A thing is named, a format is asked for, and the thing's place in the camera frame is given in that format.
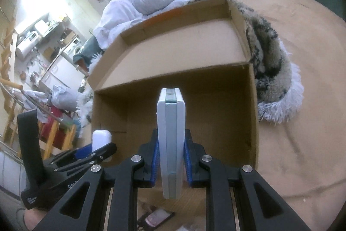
metal bolt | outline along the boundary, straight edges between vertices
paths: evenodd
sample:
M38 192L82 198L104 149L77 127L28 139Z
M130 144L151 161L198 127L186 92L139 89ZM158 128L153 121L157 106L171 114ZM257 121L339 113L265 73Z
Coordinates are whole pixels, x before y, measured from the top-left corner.
M243 165L243 171L252 172L252 166L251 165Z
M213 158L211 157L211 155L203 155L202 156L202 161L204 162L210 162Z
M141 161L141 159L142 159L142 157L140 155L134 155L134 156L132 156L131 161L138 163Z
M93 165L93 166L90 168L90 170L91 170L92 172L99 172L100 169L101 169L101 166L100 166L100 165Z

red fabric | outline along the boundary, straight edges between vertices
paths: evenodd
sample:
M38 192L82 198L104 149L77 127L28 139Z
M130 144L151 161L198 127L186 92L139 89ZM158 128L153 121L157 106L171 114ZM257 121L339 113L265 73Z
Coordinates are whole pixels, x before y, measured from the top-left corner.
M51 107L51 112L53 113L53 115L55 115L58 118L60 118L63 115L63 112L54 106ZM49 116L48 122L43 125L42 132L41 132L41 138L45 142L47 142L47 140L48 140L49 133L51 132L51 127L53 125L53 122L54 122L54 119L51 116ZM55 137L54 137L53 146L58 148L58 149L61 149L63 146L63 143L64 143L65 135L66 134L65 134L64 130L58 129L56 134L55 134Z

fluffy rug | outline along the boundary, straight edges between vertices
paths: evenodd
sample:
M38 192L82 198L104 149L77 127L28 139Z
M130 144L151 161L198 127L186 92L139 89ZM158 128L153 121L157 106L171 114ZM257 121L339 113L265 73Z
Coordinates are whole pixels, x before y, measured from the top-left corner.
M243 3L227 1L236 5L245 18L250 62L254 66L259 119L274 123L288 121L298 112L303 100L304 87L301 84L299 67L290 62L290 54L267 20ZM100 54L94 55L89 67L90 73L100 58ZM77 113L82 128L91 122L92 101L91 89L85 91L78 100Z

beige fabric surface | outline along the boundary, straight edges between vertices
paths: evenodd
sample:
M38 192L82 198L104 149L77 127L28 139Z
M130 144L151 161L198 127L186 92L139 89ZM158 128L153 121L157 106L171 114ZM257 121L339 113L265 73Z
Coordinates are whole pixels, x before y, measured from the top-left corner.
M271 22L300 66L300 113L260 122L258 172L312 230L346 201L346 23L314 0L239 0Z

open cardboard box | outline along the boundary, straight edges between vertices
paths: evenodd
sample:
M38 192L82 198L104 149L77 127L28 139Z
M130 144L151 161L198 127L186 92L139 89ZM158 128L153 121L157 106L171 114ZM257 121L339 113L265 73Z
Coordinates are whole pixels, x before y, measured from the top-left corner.
M112 164L149 141L161 88L178 87L194 142L227 165L256 167L257 98L249 59L244 19L226 0L176 8L119 35L89 77L92 129L112 133L118 147ZM200 214L204 196L189 189L179 200L164 201L158 185L140 189L138 197Z

